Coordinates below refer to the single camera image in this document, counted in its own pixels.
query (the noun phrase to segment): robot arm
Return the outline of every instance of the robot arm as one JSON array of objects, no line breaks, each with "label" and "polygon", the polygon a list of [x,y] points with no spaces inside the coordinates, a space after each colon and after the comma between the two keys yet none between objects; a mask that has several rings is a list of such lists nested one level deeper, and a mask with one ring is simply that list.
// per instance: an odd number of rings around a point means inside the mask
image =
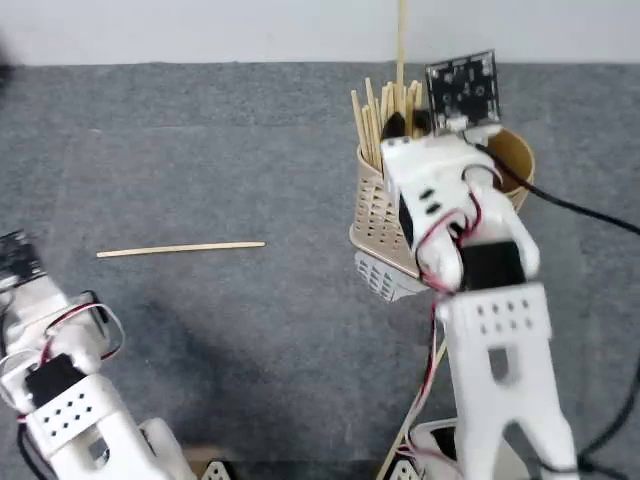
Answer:
[{"label": "robot arm", "polygon": [[[88,293],[68,299],[44,272],[22,232],[0,238],[0,285],[13,323],[1,360],[4,400],[25,423],[60,480],[195,480],[168,426],[136,425],[98,373],[124,340],[117,317]],[[112,332],[120,329],[113,347]],[[106,450],[94,458],[92,445]]]},{"label": "robot arm", "polygon": [[[447,294],[436,316],[449,347],[463,477],[493,480],[499,443],[512,422],[547,465],[575,468],[544,287],[532,281],[539,250],[510,201],[493,188],[499,174],[492,159],[454,134],[388,139],[381,149],[385,187],[422,280]],[[504,378],[492,372],[494,350],[506,354]]]}]

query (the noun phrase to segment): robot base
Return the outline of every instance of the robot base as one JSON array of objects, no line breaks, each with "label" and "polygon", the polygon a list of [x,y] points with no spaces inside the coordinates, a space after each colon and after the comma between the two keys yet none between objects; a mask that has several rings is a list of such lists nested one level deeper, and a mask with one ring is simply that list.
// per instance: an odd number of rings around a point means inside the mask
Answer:
[{"label": "robot base", "polygon": [[[397,462],[391,469],[388,480],[459,480],[460,472],[455,463],[453,438],[456,419],[421,423],[412,430],[412,438],[419,449],[429,450],[432,454],[418,455],[415,461],[397,456]],[[502,440],[496,456],[494,480],[514,480],[529,478],[524,462]]]}]

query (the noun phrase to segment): circuit board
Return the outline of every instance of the circuit board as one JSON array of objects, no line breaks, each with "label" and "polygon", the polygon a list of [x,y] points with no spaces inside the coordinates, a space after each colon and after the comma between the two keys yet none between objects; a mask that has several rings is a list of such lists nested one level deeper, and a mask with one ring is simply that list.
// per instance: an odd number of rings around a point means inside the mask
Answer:
[{"label": "circuit board", "polygon": [[493,50],[427,65],[426,76],[435,135],[500,122]]},{"label": "circuit board", "polygon": [[46,275],[36,249],[22,230],[0,237],[0,289]]}]

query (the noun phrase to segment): tan cup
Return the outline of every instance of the tan cup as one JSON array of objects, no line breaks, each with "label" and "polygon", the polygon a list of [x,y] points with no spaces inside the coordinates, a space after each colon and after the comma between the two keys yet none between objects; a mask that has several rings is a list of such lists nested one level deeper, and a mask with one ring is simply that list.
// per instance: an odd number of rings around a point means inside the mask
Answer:
[{"label": "tan cup", "polygon": [[[498,135],[489,140],[489,150],[502,159],[520,178],[533,184],[536,171],[536,160],[529,144],[524,139],[510,130],[502,129]],[[501,191],[509,197],[516,212],[520,211],[529,191],[504,173],[502,173],[503,185]]]}]

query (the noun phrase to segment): white wall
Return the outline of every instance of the white wall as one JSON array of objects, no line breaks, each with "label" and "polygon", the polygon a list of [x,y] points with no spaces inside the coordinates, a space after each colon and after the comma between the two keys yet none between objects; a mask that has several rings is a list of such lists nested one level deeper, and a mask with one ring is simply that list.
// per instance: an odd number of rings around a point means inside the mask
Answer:
[{"label": "white wall", "polygon": [[[407,0],[409,60],[640,61],[634,0]],[[17,63],[384,61],[395,0],[0,0]]]}]

